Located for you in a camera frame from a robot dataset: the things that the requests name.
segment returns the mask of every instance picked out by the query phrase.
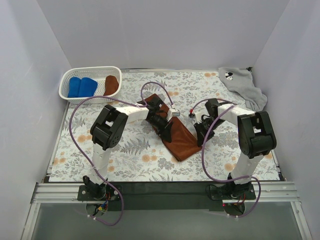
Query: brown cloth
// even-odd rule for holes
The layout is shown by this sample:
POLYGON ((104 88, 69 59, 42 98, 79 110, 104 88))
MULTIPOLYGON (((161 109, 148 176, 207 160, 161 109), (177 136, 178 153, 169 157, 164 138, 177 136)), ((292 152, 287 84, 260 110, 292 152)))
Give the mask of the brown cloth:
POLYGON ((103 96, 110 96, 118 90, 119 83, 115 76, 109 75, 105 78, 104 86, 105 86, 105 92, 103 96))
MULTIPOLYGON (((152 94, 150 97, 145 99, 146 101, 151 100, 156 94, 152 94)), ((166 113, 169 111, 169 107, 163 104, 160 110, 164 111, 159 113, 161 117, 167 117, 166 113)), ((189 130, 183 125, 183 123, 174 116, 172 119, 173 125, 171 128, 172 142, 162 140, 166 148, 171 154, 179 161, 182 162, 201 150, 201 147, 197 145, 197 139, 189 132, 189 130)))

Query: blue cloth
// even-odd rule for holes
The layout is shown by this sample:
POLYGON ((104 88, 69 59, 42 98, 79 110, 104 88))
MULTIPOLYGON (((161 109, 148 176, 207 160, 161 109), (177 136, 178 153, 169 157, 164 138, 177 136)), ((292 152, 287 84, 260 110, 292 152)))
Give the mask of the blue cloth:
POLYGON ((69 81, 69 93, 68 98, 77 98, 79 95, 81 79, 74 76, 69 81))
POLYGON ((95 94, 97 87, 98 87, 98 83, 95 80, 89 77, 82 78, 78 97, 79 98, 92 97, 95 94))

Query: laundry basket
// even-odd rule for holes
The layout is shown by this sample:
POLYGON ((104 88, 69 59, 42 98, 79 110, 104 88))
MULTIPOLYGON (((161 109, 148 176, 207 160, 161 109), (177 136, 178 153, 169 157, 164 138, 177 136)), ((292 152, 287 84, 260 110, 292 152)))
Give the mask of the laundry basket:
MULTIPOLYGON (((119 93, 121 88, 122 73, 121 70, 116 66, 95 66, 70 69, 62 76, 59 86, 59 95, 61 98, 68 100, 71 104, 79 104, 82 100, 86 99, 87 97, 68 97, 69 81, 72 77, 78 77, 80 79, 87 77, 95 80, 98 83, 98 87, 94 95, 103 96, 105 93, 106 77, 109 75, 116 77, 116 80, 119 83, 119 87, 114 94, 109 95, 108 97, 117 98, 117 94, 119 93)), ((112 101, 113 100, 107 98, 94 98, 84 102, 84 104, 109 103, 112 101)))

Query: floral tablecloth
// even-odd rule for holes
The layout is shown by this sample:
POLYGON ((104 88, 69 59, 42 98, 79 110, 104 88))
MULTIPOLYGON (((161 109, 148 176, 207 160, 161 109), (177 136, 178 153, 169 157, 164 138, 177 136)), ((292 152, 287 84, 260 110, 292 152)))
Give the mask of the floral tablecloth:
MULTIPOLYGON (((230 92, 220 81, 217 72, 129 72, 122 75, 119 99, 136 103, 140 101, 140 88, 149 81, 159 82, 166 89, 180 110, 179 119, 194 136, 193 121, 188 117, 190 108, 205 98, 222 98, 245 108, 245 100, 237 93, 230 92)), ((155 84, 149 84, 144 97, 156 93, 169 103, 164 91, 155 84)), ((91 157, 93 143, 90 128, 105 104, 87 104, 80 107, 72 122, 72 131, 82 149, 91 157)), ((112 102, 114 107, 124 104, 112 102)), ((68 124, 75 106, 67 111, 59 139, 50 182, 82 182, 91 166, 73 144, 68 124)), ((199 110, 205 110, 204 103, 199 110)), ((238 130, 224 122, 215 130, 215 136, 206 144, 205 164, 212 176, 226 179, 237 164, 240 155, 238 130)), ((161 139, 146 121, 136 121, 125 127, 121 141, 114 148, 108 164, 109 181, 207 181, 198 152, 183 162, 178 162, 162 144, 161 139)), ((257 166, 254 176, 260 180, 279 180, 272 154, 266 156, 257 166)))

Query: gray towel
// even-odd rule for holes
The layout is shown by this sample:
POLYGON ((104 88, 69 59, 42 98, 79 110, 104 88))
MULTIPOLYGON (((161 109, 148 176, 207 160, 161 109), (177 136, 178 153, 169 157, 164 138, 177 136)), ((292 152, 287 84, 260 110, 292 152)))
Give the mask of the gray towel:
POLYGON ((220 67, 219 78, 229 91, 239 93, 245 99, 245 106, 255 112, 262 111, 267 104, 266 95, 255 87, 252 74, 247 69, 220 67))

